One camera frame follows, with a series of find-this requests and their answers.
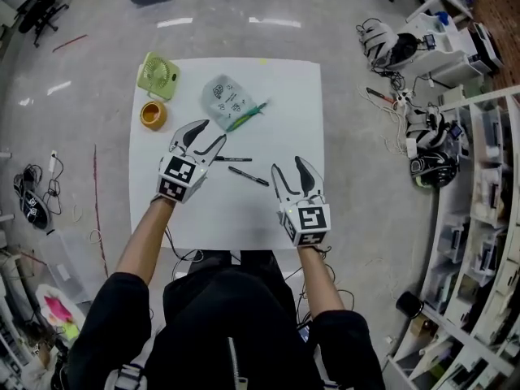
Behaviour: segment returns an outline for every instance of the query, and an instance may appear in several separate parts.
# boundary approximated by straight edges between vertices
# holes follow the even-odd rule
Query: orange tape roll
[[[141,109],[141,122],[154,131],[163,126],[166,117],[166,107],[160,101],[147,102]]]

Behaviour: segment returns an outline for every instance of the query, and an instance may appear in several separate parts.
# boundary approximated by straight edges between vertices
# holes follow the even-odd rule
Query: black jacket
[[[148,388],[248,390],[323,388],[312,353],[296,329],[290,288],[240,267],[207,269],[169,284],[166,327],[145,366]],[[97,295],[69,357],[74,390],[103,389],[110,371],[129,363],[150,337],[148,288],[113,274]],[[310,337],[329,377],[344,388],[384,388],[365,319],[352,311],[320,314]]]

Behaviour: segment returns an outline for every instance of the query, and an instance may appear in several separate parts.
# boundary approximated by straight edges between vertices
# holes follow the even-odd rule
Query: white floor
[[[234,56],[320,63],[325,183],[334,224],[327,262],[338,288],[355,295],[355,310],[366,317],[383,360],[392,348],[385,338],[398,337],[405,325],[394,297],[420,279],[432,199],[412,185],[407,158],[385,149],[381,136],[395,137],[395,125],[358,94],[359,85],[389,93],[389,84],[367,70],[355,27],[377,17],[399,28],[418,2],[172,0],[140,8],[129,0],[71,0],[70,5],[56,21],[59,30],[48,32],[40,48],[33,47],[31,33],[15,37],[0,67],[0,149],[13,152],[0,166],[2,210],[16,215],[3,224],[10,244],[39,255],[43,233],[25,222],[11,186],[28,163],[45,170],[51,150],[65,163],[63,213],[54,217],[54,226],[76,226],[85,234],[96,228],[96,146],[100,226],[108,270],[114,270],[131,234],[128,138],[137,67],[146,52],[155,50],[168,59]],[[160,27],[167,20],[178,21]],[[52,52],[83,34],[88,36]],[[42,191],[48,178],[45,171]],[[78,223],[73,221],[74,205],[83,210]],[[96,245],[88,252],[99,259]],[[276,255],[283,272],[299,267],[295,251]],[[164,249],[151,285],[156,325],[175,262]],[[187,267],[182,263],[179,271]],[[301,282],[301,272],[289,280],[296,298]],[[351,297],[342,296],[350,308]],[[306,313],[305,305],[301,312]]]

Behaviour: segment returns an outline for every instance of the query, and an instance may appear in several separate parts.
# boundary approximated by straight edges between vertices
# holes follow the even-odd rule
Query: green desk fan
[[[137,77],[137,86],[169,100],[176,91],[179,67],[154,52],[146,55]]]

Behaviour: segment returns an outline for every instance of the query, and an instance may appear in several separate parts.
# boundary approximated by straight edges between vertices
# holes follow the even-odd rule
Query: wooden floor
[[[520,0],[475,0],[474,19],[496,40],[505,67],[493,77],[495,89],[520,84]]]

